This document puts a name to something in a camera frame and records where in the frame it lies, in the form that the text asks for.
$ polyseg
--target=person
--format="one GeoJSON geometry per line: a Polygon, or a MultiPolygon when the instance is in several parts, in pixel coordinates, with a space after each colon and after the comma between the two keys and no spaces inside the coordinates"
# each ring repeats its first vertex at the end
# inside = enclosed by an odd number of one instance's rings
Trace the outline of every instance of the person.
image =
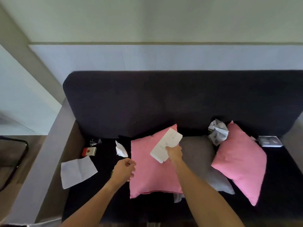
{"type": "MultiPolygon", "coordinates": [[[[187,167],[182,160],[180,146],[166,147],[166,150],[178,175],[189,209],[199,227],[244,227],[225,199],[187,167]]],[[[135,161],[129,158],[118,161],[111,178],[104,187],[67,218],[61,227],[97,226],[114,194],[134,176],[135,166],[135,161]]]]}

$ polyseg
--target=sofa backrest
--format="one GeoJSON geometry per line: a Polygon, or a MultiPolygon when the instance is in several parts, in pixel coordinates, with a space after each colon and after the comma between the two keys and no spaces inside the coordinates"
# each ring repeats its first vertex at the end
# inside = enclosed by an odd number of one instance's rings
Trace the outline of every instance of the sofa backrest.
{"type": "Polygon", "coordinates": [[[207,133],[214,118],[282,136],[303,111],[303,71],[79,71],[63,89],[82,132],[141,137],[178,125],[207,133]]]}

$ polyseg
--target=gray pillow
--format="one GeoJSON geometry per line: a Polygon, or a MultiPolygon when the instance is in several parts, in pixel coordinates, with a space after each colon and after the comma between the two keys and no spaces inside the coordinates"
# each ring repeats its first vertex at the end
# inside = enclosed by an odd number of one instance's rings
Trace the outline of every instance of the gray pillow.
{"type": "Polygon", "coordinates": [[[183,137],[180,146],[184,162],[196,175],[204,179],[216,191],[235,194],[228,179],[211,166],[215,152],[207,136],[183,137]]]}

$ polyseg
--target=chair leg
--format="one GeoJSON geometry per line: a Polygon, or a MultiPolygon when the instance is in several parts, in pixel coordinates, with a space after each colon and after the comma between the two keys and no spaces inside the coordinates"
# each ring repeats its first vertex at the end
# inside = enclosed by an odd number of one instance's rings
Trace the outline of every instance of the chair leg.
{"type": "Polygon", "coordinates": [[[13,171],[11,172],[10,176],[7,178],[7,180],[5,181],[4,185],[0,188],[0,192],[1,192],[11,182],[11,180],[13,179],[13,177],[14,177],[14,175],[15,175],[18,167],[20,166],[22,160],[24,159],[25,155],[28,153],[28,142],[25,141],[25,140],[12,139],[12,138],[8,138],[8,137],[4,137],[4,136],[0,136],[0,140],[9,140],[9,141],[16,141],[16,142],[25,143],[25,150],[23,151],[21,157],[19,158],[19,160],[18,160],[17,164],[15,165],[13,171]]]}

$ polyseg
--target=pillow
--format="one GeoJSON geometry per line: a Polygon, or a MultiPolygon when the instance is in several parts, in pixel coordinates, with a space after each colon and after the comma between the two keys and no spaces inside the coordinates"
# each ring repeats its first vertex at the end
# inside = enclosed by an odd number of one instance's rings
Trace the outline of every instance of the pillow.
{"type": "Polygon", "coordinates": [[[255,206],[265,174],[266,154],[237,124],[231,122],[227,128],[229,134],[220,144],[212,167],[232,179],[255,206]]]}
{"type": "Polygon", "coordinates": [[[183,137],[180,146],[184,162],[197,176],[204,179],[216,191],[235,194],[228,179],[211,167],[216,153],[207,136],[183,137]]]}
{"type": "Polygon", "coordinates": [[[131,159],[136,165],[134,177],[129,182],[130,198],[140,194],[150,194],[161,191],[168,193],[183,193],[178,176],[170,160],[159,163],[150,152],[165,135],[169,128],[177,130],[177,125],[168,127],[152,136],[131,141],[131,159]]]}

